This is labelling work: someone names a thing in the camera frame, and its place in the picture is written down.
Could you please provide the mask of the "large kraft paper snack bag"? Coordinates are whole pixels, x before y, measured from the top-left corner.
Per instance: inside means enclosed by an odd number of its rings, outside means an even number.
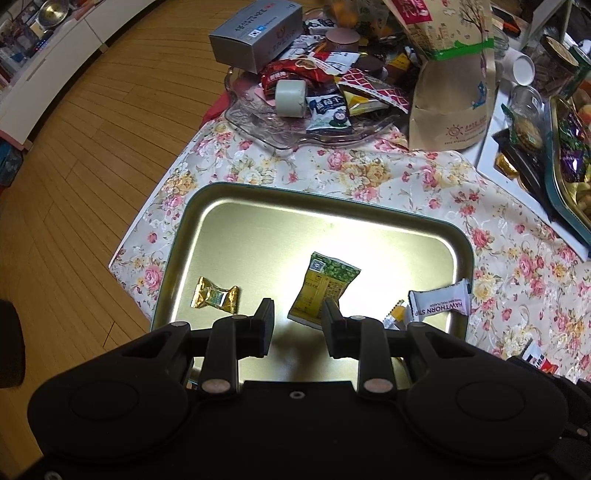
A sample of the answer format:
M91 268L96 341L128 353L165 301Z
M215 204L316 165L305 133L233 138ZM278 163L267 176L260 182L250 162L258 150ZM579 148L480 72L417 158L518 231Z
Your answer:
M387 1L422 66L409 120L413 150L464 150L481 141L496 88L488 1Z

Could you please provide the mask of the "orange white small packet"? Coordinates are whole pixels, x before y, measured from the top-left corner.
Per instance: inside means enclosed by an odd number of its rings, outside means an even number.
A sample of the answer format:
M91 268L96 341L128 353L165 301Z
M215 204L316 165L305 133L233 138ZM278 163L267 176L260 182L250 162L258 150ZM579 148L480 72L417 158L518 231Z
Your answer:
M405 331L406 302L399 300L384 319L384 327L389 330Z

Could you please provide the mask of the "clear glass dish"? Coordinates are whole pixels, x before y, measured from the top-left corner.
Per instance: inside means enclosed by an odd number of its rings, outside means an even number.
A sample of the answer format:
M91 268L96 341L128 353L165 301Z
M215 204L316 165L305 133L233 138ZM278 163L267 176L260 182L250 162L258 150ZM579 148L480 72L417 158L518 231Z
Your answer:
M304 119L280 117L256 88L259 78L242 69L229 67L224 87L229 94L229 107L223 113L228 123L246 136L250 136L276 150L294 150L307 144L325 147L349 146L362 143L384 132L391 126L407 129L407 115L390 107L383 111L354 117L353 130L349 133L308 132L311 113Z

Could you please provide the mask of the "white tv cabinet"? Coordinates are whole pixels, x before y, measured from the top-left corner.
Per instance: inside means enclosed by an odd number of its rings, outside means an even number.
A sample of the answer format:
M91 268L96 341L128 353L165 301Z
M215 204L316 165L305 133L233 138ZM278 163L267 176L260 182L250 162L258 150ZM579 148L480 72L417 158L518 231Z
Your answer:
M66 20L1 92L1 138L31 148L29 135L70 78L152 0L92 1Z

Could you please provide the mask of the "empty gold tin tray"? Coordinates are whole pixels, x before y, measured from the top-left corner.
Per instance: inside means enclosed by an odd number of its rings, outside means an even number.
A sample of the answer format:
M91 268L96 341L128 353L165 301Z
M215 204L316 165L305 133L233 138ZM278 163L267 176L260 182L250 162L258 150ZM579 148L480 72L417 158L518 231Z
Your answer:
M456 226L369 204L281 189L216 183L195 193L180 218L153 315L155 327L207 328L222 317L190 302L199 278L238 287L238 311L274 303L270 352L239 363L242 380L356 380L356 361L332 359L320 330L288 311L311 255L342 260L360 274L339 300L345 315L383 319L412 290L471 279L473 247Z

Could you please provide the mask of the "red snack packet in dish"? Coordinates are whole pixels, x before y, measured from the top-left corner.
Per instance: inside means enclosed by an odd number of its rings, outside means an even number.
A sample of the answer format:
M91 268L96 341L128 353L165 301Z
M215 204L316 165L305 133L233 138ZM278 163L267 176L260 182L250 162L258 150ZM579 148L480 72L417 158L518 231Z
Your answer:
M266 97L274 95L280 80L303 80L310 91L329 91L335 86L334 76L308 58L276 60L267 64L260 73Z

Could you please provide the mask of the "small glass cookie jar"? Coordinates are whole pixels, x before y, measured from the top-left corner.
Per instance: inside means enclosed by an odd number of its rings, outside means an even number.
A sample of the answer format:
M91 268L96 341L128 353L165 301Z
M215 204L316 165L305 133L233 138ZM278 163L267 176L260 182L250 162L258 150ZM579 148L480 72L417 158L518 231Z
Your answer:
M529 152L539 152L543 146L540 130L543 101L538 91L531 86L515 86L510 96L509 109L516 141Z

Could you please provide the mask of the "white tape roll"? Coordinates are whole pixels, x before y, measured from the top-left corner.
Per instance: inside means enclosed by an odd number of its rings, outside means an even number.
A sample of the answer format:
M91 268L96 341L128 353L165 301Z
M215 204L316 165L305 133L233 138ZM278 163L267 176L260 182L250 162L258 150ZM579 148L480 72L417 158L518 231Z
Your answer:
M276 84L276 114L287 118L304 118L307 111L308 85L304 80L280 80Z

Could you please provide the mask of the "floral tablecloth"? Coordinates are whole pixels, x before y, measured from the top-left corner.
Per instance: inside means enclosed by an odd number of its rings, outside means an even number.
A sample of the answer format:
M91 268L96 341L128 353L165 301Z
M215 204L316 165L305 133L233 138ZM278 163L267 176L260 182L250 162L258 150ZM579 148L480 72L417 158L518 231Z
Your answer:
M324 194L453 223L476 253L470 342L502 358L535 343L559 375L589 378L589 264L462 155L408 150L394 127L358 147L280 154L224 119L207 122L148 197L109 265L144 315L154 313L188 200L217 181Z

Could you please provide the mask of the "green pea snack packet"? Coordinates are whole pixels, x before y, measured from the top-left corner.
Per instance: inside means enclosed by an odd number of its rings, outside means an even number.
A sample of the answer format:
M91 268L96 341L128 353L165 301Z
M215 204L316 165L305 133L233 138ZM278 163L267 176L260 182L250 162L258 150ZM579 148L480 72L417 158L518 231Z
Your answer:
M360 268L337 258L312 253L304 274L304 283L287 313L287 318L321 330L322 305L325 299L339 303L339 298L360 272Z

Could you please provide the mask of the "red white hawthorn packet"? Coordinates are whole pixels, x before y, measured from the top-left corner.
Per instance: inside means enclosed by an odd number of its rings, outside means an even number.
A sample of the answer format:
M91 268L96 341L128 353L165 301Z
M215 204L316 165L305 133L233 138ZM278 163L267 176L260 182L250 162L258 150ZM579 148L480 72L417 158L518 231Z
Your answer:
M521 353L521 358L537 370L554 375L558 366L548 360L541 347L534 340L530 340Z

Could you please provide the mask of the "gold candy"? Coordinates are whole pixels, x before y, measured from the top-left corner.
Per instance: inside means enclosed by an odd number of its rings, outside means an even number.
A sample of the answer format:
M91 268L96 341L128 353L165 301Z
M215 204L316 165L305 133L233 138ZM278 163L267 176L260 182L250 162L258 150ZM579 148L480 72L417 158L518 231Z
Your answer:
M205 277L199 277L190 307L199 309L208 306L229 314L236 314L238 313L239 294L238 286L224 289Z

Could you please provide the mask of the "gold tray with snacks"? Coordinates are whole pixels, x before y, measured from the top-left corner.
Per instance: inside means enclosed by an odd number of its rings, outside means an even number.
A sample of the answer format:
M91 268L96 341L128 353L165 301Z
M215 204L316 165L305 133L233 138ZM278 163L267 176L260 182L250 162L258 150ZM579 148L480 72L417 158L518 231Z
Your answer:
M547 107L545 186L557 215L590 248L590 131L559 96Z

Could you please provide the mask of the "white jar lid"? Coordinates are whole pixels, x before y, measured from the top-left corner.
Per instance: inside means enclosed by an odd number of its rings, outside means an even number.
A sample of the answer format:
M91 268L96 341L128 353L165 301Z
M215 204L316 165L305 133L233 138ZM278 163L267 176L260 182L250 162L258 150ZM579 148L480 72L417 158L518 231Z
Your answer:
M535 78L535 65L529 56L519 53L512 60L510 73L515 84L529 86Z

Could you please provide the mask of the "large glass jar brown lid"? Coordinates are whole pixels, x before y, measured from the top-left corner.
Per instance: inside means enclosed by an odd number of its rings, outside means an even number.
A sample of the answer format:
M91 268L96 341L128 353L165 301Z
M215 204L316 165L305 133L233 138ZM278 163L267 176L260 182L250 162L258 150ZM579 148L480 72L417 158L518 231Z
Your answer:
M546 98L559 94L579 68L569 50L549 35L541 36L531 60L535 67L533 87Z

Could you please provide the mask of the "white hawthorn strip packet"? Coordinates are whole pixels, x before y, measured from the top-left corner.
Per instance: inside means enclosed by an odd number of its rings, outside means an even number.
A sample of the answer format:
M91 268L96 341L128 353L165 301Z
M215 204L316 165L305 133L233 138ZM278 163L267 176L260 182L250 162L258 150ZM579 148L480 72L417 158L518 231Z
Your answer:
M471 313L470 282L459 282L429 291L411 290L405 321L423 322L427 317L445 312L456 312L464 316Z

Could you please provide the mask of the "raisin packet in dish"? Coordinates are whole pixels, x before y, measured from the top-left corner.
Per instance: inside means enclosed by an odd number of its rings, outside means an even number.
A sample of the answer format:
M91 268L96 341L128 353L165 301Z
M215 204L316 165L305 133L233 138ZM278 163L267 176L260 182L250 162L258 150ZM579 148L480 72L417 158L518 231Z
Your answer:
M308 132L349 133L353 130L346 99L341 94L310 96L307 103L311 112Z

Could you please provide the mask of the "grey cardboard box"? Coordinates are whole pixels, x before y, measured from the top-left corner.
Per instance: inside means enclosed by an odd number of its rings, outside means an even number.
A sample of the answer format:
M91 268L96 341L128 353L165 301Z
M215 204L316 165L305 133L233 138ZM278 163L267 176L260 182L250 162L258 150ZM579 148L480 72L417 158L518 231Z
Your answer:
M217 62L257 74L304 29L304 10L293 1L256 1L209 34Z

